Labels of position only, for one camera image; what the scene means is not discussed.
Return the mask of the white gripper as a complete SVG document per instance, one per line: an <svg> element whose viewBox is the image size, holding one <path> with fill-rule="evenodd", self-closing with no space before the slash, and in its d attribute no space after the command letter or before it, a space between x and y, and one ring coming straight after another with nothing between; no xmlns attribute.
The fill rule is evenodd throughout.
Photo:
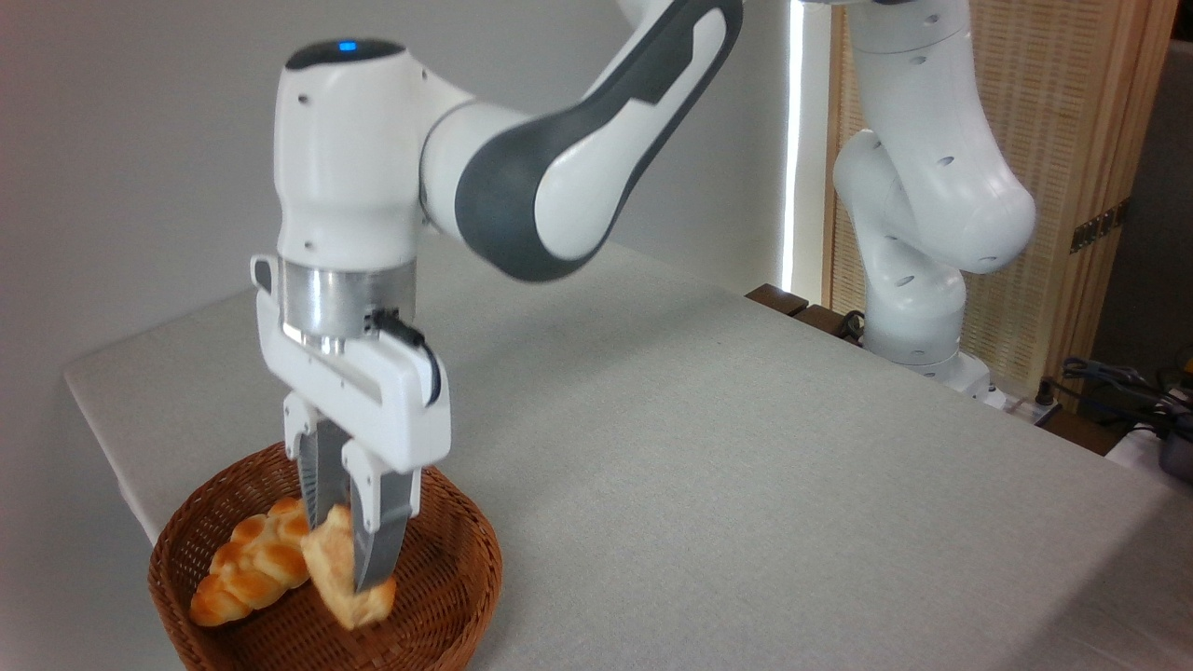
<svg viewBox="0 0 1193 671"><path fill-rule="evenodd" d="M384 327L414 307L418 264L332 271L256 254L251 279L264 361L291 390L282 433L308 524L350 501L361 595L391 577L406 523L420 513L418 468L452 442L445 369Z"/></svg>

